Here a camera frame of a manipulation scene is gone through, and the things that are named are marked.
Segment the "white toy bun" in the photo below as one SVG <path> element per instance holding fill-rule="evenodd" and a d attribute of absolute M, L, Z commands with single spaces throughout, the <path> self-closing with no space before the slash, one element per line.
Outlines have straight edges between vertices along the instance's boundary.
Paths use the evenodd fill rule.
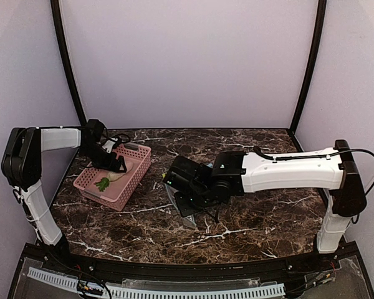
<path fill-rule="evenodd" d="M 110 182 L 118 181 L 120 178 L 124 177 L 124 175 L 128 174 L 133 169 L 134 163 L 132 161 L 126 161 L 126 166 L 128 168 L 127 172 L 116 173 L 116 172 L 110 171 L 106 175 L 106 178 L 109 178 Z"/>

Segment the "pink perforated plastic basket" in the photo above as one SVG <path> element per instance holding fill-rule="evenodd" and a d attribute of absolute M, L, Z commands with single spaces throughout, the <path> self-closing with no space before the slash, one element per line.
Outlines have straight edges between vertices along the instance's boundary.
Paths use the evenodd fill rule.
<path fill-rule="evenodd" d="M 83 197 L 121 211 L 151 165 L 151 148 L 127 143 L 113 152 L 124 159 L 126 172 L 115 173 L 89 166 L 74 181 L 74 187 Z"/>

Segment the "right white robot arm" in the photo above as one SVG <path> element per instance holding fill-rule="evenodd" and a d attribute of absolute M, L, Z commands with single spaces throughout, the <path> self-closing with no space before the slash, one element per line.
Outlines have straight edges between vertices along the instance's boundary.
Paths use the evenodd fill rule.
<path fill-rule="evenodd" d="M 351 219 L 367 206 L 371 187 L 364 187 L 346 140 L 333 147 L 300 153 L 265 154 L 260 147 L 251 152 L 224 151 L 212 166 L 177 156 L 163 183 L 175 190 L 173 200 L 182 217 L 206 213 L 208 208 L 226 204 L 234 196 L 272 189 L 321 188 L 328 192 L 327 210 L 317 232 L 319 254 L 334 253 Z"/>

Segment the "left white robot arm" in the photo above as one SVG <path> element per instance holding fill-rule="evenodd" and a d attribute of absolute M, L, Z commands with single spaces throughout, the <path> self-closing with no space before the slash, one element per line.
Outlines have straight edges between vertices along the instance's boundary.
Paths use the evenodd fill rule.
<path fill-rule="evenodd" d="M 90 119 L 84 126 L 15 127 L 11 130 L 1 171 L 38 241 L 56 246 L 66 240 L 42 190 L 42 153 L 77 148 L 94 168 L 126 173 L 125 159 L 117 155 L 115 149 L 128 142 L 130 137 L 123 133 L 109 136 L 105 125 L 97 119 Z"/>

